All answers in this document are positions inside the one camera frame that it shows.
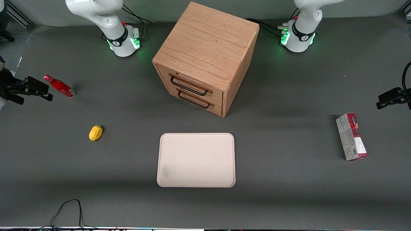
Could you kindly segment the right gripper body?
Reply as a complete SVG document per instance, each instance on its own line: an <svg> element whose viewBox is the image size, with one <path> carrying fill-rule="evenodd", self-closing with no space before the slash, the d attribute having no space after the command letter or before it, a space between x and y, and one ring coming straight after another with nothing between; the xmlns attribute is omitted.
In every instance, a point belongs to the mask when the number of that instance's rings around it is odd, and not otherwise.
<svg viewBox="0 0 411 231"><path fill-rule="evenodd" d="M6 101L12 101L16 104L23 105L24 98L18 96L24 91L26 80L15 78L11 71L4 68L0 72L0 92L1 97Z"/></svg>

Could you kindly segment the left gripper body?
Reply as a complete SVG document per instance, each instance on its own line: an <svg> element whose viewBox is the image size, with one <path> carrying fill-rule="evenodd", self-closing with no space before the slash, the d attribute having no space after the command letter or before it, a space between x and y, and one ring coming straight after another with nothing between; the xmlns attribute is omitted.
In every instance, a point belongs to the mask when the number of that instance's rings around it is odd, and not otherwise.
<svg viewBox="0 0 411 231"><path fill-rule="evenodd" d="M411 88L408 88L406 90L402 90L400 88L398 93L399 93L398 104L407 104L408 108L411 110Z"/></svg>

